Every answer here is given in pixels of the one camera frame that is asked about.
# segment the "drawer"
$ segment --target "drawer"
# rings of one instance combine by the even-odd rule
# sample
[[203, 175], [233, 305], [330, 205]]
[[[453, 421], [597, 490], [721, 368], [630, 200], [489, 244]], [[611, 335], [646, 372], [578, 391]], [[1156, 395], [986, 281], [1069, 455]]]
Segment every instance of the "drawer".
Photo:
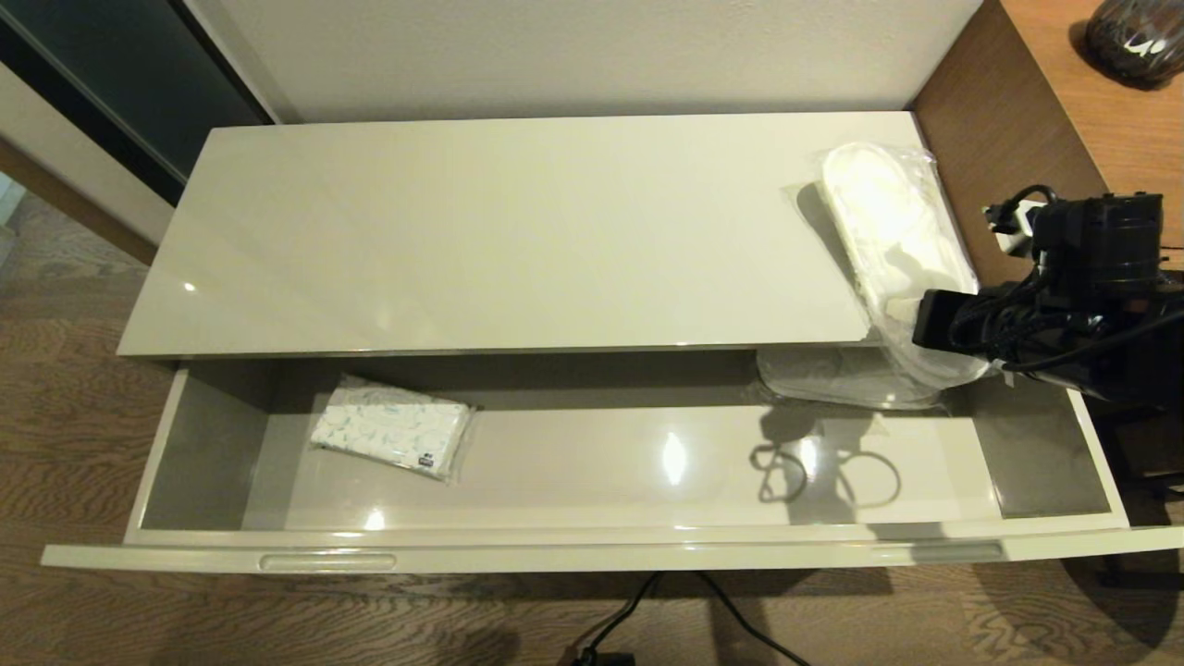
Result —
[[[481, 406], [442, 484], [316, 449], [341, 372]], [[1081, 397], [940, 412], [774, 399], [751, 352], [195, 360], [122, 545], [59, 566], [476, 572], [881, 566], [1176, 549], [1131, 527]]]

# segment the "black vase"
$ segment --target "black vase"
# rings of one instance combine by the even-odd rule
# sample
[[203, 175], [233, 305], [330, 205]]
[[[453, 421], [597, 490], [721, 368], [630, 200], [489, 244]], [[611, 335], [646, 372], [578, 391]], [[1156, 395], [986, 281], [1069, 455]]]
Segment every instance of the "black vase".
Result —
[[1086, 46], [1115, 78], [1156, 88], [1184, 70], [1184, 0], [1106, 0]]

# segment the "open drawer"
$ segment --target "open drawer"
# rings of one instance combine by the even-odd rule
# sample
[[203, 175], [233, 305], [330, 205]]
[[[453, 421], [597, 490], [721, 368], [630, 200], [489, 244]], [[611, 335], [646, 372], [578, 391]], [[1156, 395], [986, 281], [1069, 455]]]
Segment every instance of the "open drawer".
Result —
[[[445, 485], [315, 449], [341, 372], [480, 405]], [[1132, 529], [1081, 397], [992, 378], [944, 412], [770, 399], [752, 352], [198, 360], [121, 546], [211, 572], [818, 568], [1184, 546]]]

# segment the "drawer handle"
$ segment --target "drawer handle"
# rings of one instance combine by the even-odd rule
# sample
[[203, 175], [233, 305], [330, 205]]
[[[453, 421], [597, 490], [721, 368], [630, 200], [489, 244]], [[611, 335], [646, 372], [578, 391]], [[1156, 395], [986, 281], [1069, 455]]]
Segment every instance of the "drawer handle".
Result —
[[394, 571], [395, 557], [386, 553], [309, 552], [264, 555], [259, 570], [269, 574], [380, 574]]
[[883, 545], [875, 546], [876, 563], [940, 564], [942, 562], [1000, 562], [1003, 545], [997, 542], [942, 545]]

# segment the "glossy cabinet top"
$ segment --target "glossy cabinet top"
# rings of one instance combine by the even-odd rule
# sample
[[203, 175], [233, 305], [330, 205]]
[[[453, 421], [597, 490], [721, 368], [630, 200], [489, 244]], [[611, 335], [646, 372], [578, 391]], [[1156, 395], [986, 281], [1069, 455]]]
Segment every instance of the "glossy cabinet top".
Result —
[[219, 129], [120, 353], [862, 340], [811, 186], [855, 140], [921, 145], [907, 113]]

